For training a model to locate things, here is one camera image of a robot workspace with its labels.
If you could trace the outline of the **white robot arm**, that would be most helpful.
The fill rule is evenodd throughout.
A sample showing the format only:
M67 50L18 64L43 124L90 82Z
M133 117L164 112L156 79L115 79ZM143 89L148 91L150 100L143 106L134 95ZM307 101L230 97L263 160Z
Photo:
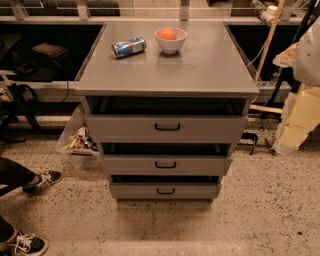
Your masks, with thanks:
M309 133L320 125L320 17L273 63L292 67L294 79L301 83L298 91L285 100L272 146L276 153L286 155L298 150Z

